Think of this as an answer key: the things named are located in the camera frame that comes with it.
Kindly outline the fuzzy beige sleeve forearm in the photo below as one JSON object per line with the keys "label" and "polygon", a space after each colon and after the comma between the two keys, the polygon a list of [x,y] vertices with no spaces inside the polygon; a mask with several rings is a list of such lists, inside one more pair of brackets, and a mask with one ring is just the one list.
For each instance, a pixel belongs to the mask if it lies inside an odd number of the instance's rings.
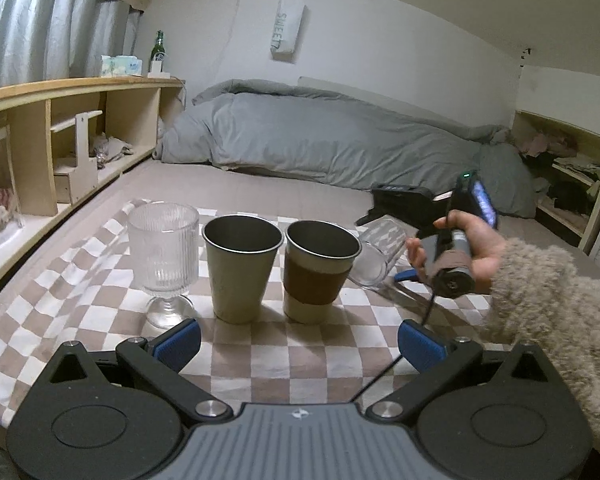
{"label": "fuzzy beige sleeve forearm", "polygon": [[505,243],[484,329],[538,344],[581,405],[600,453],[600,280],[578,273],[558,247]]}

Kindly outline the person's right hand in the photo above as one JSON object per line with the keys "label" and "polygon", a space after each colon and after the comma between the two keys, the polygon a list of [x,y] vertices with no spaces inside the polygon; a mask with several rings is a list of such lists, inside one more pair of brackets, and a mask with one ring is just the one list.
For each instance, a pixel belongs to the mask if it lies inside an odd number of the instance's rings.
{"label": "person's right hand", "polygon": [[[456,209],[436,220],[434,226],[465,232],[472,257],[471,273],[476,281],[475,292],[488,294],[506,248],[506,239],[479,217]],[[405,247],[411,267],[416,270],[423,283],[429,284],[431,280],[426,272],[427,253],[422,248],[422,241],[417,237],[408,238]]]}

